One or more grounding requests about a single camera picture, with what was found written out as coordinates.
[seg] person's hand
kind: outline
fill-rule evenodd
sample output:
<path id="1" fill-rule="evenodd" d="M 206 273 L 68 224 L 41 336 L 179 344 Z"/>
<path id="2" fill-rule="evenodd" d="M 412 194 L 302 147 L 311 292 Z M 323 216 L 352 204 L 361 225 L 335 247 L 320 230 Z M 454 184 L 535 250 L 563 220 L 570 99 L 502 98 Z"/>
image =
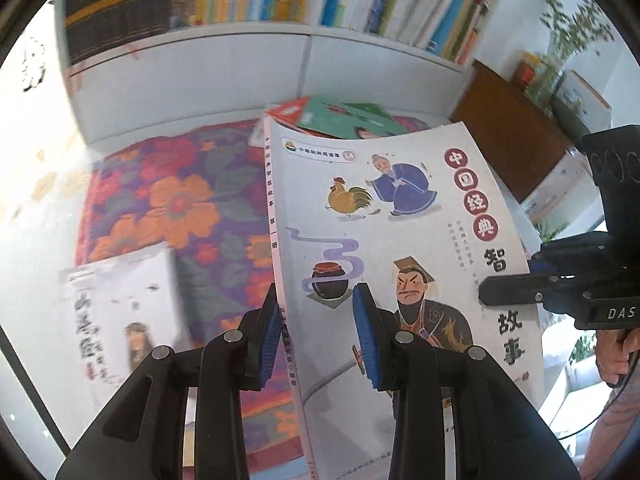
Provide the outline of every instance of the person's hand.
<path id="1" fill-rule="evenodd" d="M 606 383 L 617 384 L 620 375 L 628 374 L 631 352 L 640 350 L 640 329 L 633 330 L 624 341 L 624 330 L 598 330 L 596 332 L 596 365 L 600 378 Z"/>

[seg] purple robe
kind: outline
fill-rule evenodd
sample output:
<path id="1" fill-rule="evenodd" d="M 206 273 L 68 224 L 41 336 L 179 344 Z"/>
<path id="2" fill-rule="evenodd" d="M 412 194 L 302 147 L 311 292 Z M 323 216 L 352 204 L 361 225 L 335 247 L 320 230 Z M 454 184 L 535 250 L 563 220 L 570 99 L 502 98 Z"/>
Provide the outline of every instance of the purple robe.
<path id="1" fill-rule="evenodd" d="M 429 181 L 419 168 L 411 164 L 394 164 L 391 170 L 394 176 L 383 173 L 372 184 L 380 200 L 394 203 L 392 215 L 424 211 L 436 200 L 438 193 L 429 191 Z"/>

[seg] cartoon illustration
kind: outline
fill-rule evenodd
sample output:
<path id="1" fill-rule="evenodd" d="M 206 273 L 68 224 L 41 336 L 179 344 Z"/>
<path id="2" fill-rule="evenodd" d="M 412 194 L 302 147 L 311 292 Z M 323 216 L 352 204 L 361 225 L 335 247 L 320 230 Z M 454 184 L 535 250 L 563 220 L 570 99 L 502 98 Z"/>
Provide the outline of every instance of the cartoon illustration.
<path id="1" fill-rule="evenodd" d="M 338 308 L 351 297 L 353 289 L 349 287 L 350 280 L 356 280 L 364 273 L 364 262 L 353 253 L 360 244 L 352 238 L 305 238 L 300 236 L 300 230 L 293 227 L 285 228 L 292 240 L 321 244 L 339 244 L 340 248 L 325 249 L 322 252 L 324 262 L 316 264 L 310 278 L 302 280 L 302 290 L 310 300 L 322 303 L 329 308 Z M 351 272 L 343 269 L 347 262 L 351 265 Z"/>
<path id="2" fill-rule="evenodd" d="M 457 352 L 471 346 L 473 338 L 465 316 L 452 306 L 426 300 L 435 279 L 411 256 L 394 262 L 398 268 L 396 320 L 400 330 L 420 335 L 431 345 Z"/>
<path id="3" fill-rule="evenodd" d="M 382 173 L 376 180 L 366 180 L 383 202 L 393 202 L 392 216 L 424 211 L 436 200 L 437 192 L 429 191 L 429 181 L 422 170 L 411 164 L 391 165 L 388 158 L 372 155 L 376 169 Z"/>
<path id="4" fill-rule="evenodd" d="M 366 209 L 371 206 L 372 197 L 366 189 L 361 187 L 351 187 L 348 191 L 344 189 L 345 181 L 342 177 L 334 178 L 334 184 L 331 186 L 329 193 L 329 207 L 325 209 L 333 209 L 335 212 L 351 216 L 359 209 Z M 380 209 L 371 214 L 380 213 Z"/>
<path id="5" fill-rule="evenodd" d="M 346 272 L 335 262 L 321 262 L 314 266 L 312 278 L 338 278 Z M 323 300 L 338 300 L 349 288 L 349 280 L 335 280 L 333 282 L 314 282 L 311 284 L 316 294 Z"/>
<path id="6" fill-rule="evenodd" d="M 124 329 L 129 346 L 129 368 L 135 370 L 154 349 L 149 339 L 148 327 L 143 323 L 129 323 Z"/>

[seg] cabinet door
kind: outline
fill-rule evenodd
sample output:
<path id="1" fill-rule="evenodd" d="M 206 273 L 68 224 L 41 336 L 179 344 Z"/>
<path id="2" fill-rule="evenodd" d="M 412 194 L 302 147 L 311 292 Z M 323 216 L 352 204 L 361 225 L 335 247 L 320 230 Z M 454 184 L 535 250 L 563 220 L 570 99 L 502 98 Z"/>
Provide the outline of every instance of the cabinet door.
<path id="1" fill-rule="evenodd" d="M 302 94 L 448 117 L 465 78 L 457 70 L 390 48 L 316 36 Z"/>
<path id="2" fill-rule="evenodd" d="M 175 41 L 72 78 L 86 142 L 184 118 L 262 108 L 296 96 L 306 37 L 235 34 Z"/>

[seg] floral blanket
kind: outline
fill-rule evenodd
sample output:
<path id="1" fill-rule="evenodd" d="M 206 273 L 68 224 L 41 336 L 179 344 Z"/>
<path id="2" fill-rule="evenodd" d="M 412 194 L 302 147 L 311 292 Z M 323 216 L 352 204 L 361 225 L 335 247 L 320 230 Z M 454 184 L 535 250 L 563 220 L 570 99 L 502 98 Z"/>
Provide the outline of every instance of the floral blanket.
<path id="1" fill-rule="evenodd" d="M 410 131 L 428 128 L 398 119 Z M 147 139 L 108 156 L 82 212 L 76 265 L 168 241 L 198 346 L 262 306 L 273 281 L 264 151 L 247 146 L 255 122 Z M 242 415 L 250 469 L 302 456 L 282 349 L 265 389 L 242 393 Z"/>

